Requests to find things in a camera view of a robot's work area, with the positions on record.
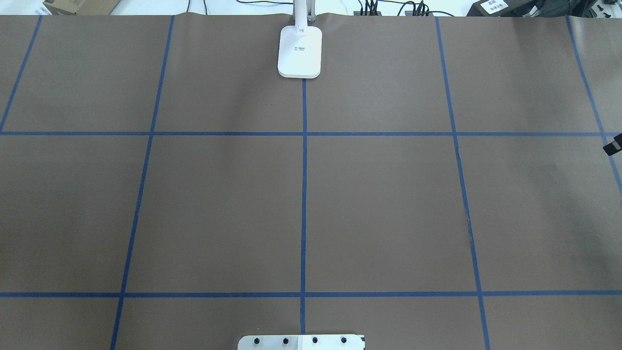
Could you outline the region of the black box with label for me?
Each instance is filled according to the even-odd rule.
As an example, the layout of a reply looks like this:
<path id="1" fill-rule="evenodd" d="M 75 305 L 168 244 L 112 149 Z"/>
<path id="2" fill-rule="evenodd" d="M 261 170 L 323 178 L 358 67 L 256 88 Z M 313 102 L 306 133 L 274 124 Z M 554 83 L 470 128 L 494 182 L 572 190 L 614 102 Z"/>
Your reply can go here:
<path id="1" fill-rule="evenodd" d="M 579 0 L 478 0 L 467 17 L 554 18 L 571 14 Z"/>

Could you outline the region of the cardboard box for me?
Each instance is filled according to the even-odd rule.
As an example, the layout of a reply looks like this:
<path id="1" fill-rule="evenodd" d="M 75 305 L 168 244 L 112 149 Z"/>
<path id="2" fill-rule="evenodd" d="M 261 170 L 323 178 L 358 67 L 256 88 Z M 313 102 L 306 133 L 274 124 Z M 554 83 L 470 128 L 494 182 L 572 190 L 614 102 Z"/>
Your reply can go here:
<path id="1" fill-rule="evenodd" d="M 43 0 L 42 4 L 53 15 L 107 16 L 120 0 Z"/>

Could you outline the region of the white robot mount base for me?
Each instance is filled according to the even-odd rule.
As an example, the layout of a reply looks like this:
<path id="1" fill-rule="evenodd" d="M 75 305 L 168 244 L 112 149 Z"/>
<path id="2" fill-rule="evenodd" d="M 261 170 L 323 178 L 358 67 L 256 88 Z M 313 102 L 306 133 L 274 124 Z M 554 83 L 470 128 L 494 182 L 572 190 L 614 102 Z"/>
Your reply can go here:
<path id="1" fill-rule="evenodd" d="M 280 334 L 243 336 L 238 350 L 364 350 L 366 341 L 357 334 Z"/>

